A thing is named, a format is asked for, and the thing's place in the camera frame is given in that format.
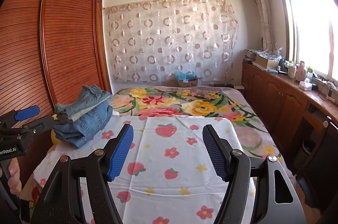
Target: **slatted wooden door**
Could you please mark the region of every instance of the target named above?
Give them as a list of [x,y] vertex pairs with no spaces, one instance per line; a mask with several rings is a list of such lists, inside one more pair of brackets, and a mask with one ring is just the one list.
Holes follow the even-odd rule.
[[40,6],[41,0],[5,0],[0,7],[0,115],[33,105],[39,116],[53,112],[41,62]]
[[43,0],[42,48],[55,102],[73,102],[83,84],[103,88],[95,3],[96,0]]

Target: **blue gripper pad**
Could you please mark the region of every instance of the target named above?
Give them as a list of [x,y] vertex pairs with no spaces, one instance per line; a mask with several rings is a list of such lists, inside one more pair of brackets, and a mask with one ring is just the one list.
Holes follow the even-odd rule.
[[207,126],[204,126],[202,136],[216,174],[221,177],[223,181],[226,181],[228,177],[226,161]]
[[130,145],[134,139],[134,130],[132,126],[128,126],[124,132],[121,140],[117,144],[117,147],[110,160],[110,169],[108,172],[108,178],[113,181],[116,176],[119,176],[127,157]]
[[28,118],[32,118],[40,113],[40,109],[38,106],[30,106],[24,110],[20,110],[15,115],[15,120],[23,121]]

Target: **human hand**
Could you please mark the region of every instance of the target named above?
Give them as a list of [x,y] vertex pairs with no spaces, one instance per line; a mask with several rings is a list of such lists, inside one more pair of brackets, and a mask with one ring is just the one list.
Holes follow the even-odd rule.
[[10,178],[8,179],[8,186],[11,194],[18,195],[21,193],[20,168],[17,158],[12,158],[8,165]]

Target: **curtain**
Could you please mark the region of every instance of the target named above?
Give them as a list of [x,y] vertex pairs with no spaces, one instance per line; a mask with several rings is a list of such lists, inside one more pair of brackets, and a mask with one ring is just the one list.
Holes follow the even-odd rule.
[[129,3],[105,8],[104,18],[119,81],[166,82],[177,72],[232,79],[238,22],[229,0]]
[[256,0],[258,4],[259,14],[261,16],[262,35],[263,35],[263,50],[274,51],[275,47],[270,31],[270,7],[269,0]]

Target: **wooden wardrobe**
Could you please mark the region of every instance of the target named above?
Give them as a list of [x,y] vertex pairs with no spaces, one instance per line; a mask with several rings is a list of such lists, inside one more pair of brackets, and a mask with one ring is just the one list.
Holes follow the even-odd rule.
[[[54,104],[72,103],[83,84],[109,91],[99,5],[97,0],[4,1],[0,115],[32,105],[40,107],[32,120],[53,114]],[[32,144],[30,156],[41,161],[51,142],[50,134],[40,138]],[[38,163],[38,159],[30,163],[27,171],[31,173]]]

